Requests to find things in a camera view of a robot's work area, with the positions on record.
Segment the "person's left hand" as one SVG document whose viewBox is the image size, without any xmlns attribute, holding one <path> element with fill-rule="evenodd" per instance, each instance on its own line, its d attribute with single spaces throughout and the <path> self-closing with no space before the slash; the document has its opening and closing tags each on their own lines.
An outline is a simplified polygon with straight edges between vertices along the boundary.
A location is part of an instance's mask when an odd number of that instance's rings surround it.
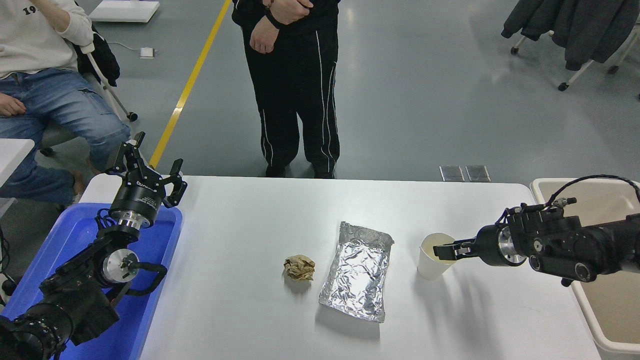
<svg viewBox="0 0 640 360">
<path fill-rule="evenodd" d="M 263 0 L 263 6 L 270 9 L 273 18 L 284 25 L 290 25 L 308 16 L 314 4 L 310 0 Z"/>
</svg>

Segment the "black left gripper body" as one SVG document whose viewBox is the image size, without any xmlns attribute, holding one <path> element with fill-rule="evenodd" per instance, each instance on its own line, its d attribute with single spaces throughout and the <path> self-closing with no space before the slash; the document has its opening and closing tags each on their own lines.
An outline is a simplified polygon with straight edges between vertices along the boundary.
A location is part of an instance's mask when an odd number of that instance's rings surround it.
<svg viewBox="0 0 640 360">
<path fill-rule="evenodd" d="M 142 216 L 146 221 L 155 221 L 162 199 L 166 196 L 164 187 L 160 185 L 160 176 L 148 176 L 147 178 L 128 179 L 122 178 L 112 205 L 109 208 L 109 216 L 118 218 L 117 213 L 130 212 Z"/>
</svg>

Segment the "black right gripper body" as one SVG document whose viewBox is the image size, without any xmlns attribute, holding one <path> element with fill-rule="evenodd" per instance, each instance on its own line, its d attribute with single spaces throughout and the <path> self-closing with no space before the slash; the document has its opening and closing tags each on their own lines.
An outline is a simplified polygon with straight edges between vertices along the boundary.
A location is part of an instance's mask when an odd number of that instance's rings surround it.
<svg viewBox="0 0 640 360">
<path fill-rule="evenodd" d="M 487 265 L 503 266 L 503 255 L 499 249 L 501 227 L 495 224 L 486 225 L 475 237 L 475 253 Z"/>
</svg>

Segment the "person's right hand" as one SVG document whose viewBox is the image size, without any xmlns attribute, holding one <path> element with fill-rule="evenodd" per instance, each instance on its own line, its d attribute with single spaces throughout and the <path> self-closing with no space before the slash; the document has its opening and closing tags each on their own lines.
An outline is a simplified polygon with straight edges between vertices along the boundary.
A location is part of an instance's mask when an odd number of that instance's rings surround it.
<svg viewBox="0 0 640 360">
<path fill-rule="evenodd" d="M 272 53 L 279 32 L 280 30 L 267 17 L 261 18 L 250 34 L 250 48 L 260 54 Z"/>
<path fill-rule="evenodd" d="M 25 105 L 13 96 L 0 93 L 0 116 L 22 116 L 26 112 Z"/>
</svg>

